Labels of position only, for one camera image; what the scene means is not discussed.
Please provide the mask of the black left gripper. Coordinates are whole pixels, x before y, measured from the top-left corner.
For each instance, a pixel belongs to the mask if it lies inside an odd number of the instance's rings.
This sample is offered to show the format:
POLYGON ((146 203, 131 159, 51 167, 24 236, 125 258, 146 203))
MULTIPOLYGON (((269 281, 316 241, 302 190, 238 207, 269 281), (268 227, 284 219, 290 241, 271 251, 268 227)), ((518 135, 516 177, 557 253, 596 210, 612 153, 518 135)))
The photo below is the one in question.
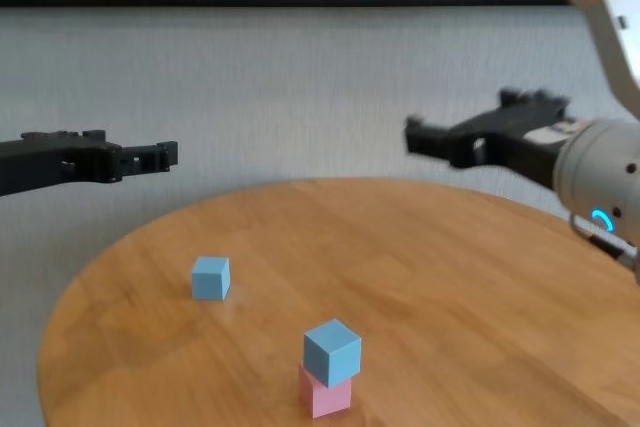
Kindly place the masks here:
POLYGON ((27 132, 1 144, 1 194, 55 185, 115 183, 122 177, 168 172, 178 164, 178 143, 124 147, 103 130, 27 132))

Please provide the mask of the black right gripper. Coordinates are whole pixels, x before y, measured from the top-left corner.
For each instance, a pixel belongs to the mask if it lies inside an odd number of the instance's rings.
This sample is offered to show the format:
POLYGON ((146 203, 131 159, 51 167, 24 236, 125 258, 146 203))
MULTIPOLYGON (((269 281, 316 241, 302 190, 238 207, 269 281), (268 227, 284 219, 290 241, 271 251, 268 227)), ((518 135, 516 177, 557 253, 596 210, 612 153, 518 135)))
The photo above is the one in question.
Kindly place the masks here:
POLYGON ((497 108, 453 127, 409 116, 406 151, 450 163, 457 169, 504 167, 544 188, 553 188, 553 171, 562 140, 544 143, 526 135, 561 121, 574 121, 570 99, 546 90, 502 89, 497 108))

